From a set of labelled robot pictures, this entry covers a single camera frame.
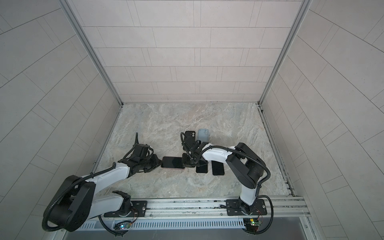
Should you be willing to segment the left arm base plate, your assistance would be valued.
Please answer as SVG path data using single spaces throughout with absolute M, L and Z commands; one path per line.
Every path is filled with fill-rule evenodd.
M 131 201 L 132 207 L 127 213 L 120 211 L 108 212 L 103 215 L 105 218 L 137 218 L 144 217 L 147 209 L 147 201 Z

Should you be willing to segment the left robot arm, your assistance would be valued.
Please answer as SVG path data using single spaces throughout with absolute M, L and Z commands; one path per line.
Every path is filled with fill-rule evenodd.
M 111 167 L 87 176 L 67 177 L 43 213 L 43 230 L 54 232 L 65 229 L 73 232 L 87 220 L 101 217 L 105 213 L 114 213 L 120 217 L 133 213 L 137 217 L 139 214 L 129 194 L 122 191 L 114 191 L 106 196 L 97 194 L 136 173 L 149 173 L 161 164 L 157 155 L 151 155 L 139 162 L 114 162 Z

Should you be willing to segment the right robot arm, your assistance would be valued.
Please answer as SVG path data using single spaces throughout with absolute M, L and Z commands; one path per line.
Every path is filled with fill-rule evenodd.
M 271 177 L 271 172 L 265 162 L 246 144 L 223 147 L 201 141 L 194 143 L 182 141 L 182 146 L 187 154 L 182 159 L 185 167 L 206 169 L 209 162 L 228 165 L 242 185 L 239 210 L 246 215 L 256 210 L 255 204 L 259 198 L 260 188 Z

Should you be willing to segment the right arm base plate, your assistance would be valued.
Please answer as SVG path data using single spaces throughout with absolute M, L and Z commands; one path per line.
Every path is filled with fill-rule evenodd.
M 226 200 L 225 209 L 228 216 L 265 216 L 268 214 L 264 200 L 258 199 L 249 206 L 240 199 Z

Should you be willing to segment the purple-edged black phone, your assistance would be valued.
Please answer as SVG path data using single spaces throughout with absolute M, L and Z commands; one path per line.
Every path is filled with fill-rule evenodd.
M 183 159 L 181 157 L 163 157 L 162 168 L 168 169 L 184 169 Z

